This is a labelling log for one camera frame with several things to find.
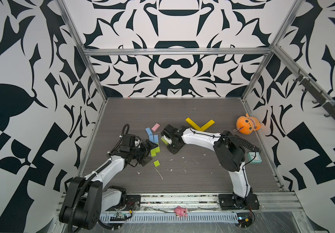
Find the yellow block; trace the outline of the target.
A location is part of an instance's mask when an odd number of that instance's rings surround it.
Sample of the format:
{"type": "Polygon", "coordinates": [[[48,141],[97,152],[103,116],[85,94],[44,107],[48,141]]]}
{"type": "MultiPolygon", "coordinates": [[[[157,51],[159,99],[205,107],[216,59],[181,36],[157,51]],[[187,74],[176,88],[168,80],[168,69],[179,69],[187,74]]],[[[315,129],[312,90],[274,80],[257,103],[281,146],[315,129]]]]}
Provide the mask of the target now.
{"type": "Polygon", "coordinates": [[[205,132],[206,130],[208,130],[211,126],[213,126],[215,124],[214,120],[209,120],[207,123],[205,123],[202,127],[201,127],[201,131],[205,132]]]}
{"type": "Polygon", "coordinates": [[[193,129],[195,129],[196,131],[201,131],[202,132],[202,128],[199,127],[192,119],[190,119],[189,117],[186,118],[186,123],[189,124],[190,127],[192,127],[193,129]]]}

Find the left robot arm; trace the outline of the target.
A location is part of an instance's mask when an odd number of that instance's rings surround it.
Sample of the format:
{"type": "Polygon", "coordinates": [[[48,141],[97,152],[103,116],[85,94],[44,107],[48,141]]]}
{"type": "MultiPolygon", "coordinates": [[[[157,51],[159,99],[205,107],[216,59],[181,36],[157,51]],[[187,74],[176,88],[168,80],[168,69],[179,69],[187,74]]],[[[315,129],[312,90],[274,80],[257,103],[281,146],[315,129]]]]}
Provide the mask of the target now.
{"type": "Polygon", "coordinates": [[[117,186],[106,188],[106,185],[132,161],[147,165],[152,159],[150,153],[158,147],[153,138],[143,141],[130,134],[129,129],[130,125],[125,124],[119,141],[107,152],[108,159],[99,168],[70,181],[59,213],[59,221],[67,225],[69,233],[91,230],[99,223],[102,211],[126,205],[126,190],[117,186]]]}

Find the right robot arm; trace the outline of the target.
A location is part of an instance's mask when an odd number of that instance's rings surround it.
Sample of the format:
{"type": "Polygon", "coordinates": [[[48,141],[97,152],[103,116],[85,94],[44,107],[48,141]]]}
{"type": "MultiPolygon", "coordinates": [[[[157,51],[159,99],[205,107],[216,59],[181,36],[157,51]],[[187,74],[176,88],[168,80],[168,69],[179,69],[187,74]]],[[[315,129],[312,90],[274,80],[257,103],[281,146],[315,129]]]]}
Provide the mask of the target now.
{"type": "Polygon", "coordinates": [[[176,154],[184,145],[195,145],[215,152],[220,166],[229,172],[233,185],[231,197],[220,201],[222,209],[258,209],[259,201],[246,174],[245,149],[229,131],[208,133],[190,127],[175,128],[167,125],[161,133],[167,149],[176,154]]]}

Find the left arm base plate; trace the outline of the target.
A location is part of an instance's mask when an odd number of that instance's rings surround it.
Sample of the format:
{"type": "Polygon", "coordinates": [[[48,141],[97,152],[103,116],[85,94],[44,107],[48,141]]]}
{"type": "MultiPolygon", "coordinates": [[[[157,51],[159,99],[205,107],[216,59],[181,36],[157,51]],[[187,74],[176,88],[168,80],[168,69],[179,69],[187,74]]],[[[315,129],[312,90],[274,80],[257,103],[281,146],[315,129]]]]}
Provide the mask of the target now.
{"type": "Polygon", "coordinates": [[[104,211],[135,211],[140,209],[141,196],[140,195],[126,195],[122,197],[121,202],[116,205],[109,207],[104,211]]]}

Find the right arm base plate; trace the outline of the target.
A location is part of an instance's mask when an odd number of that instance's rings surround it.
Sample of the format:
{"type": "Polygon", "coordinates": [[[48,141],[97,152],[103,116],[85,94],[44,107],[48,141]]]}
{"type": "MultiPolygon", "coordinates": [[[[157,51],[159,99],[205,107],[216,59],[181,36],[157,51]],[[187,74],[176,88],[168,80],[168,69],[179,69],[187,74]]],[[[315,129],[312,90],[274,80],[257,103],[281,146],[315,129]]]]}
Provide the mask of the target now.
{"type": "Polygon", "coordinates": [[[260,203],[252,192],[245,198],[236,194],[219,194],[219,204],[222,210],[258,210],[260,203]]]}

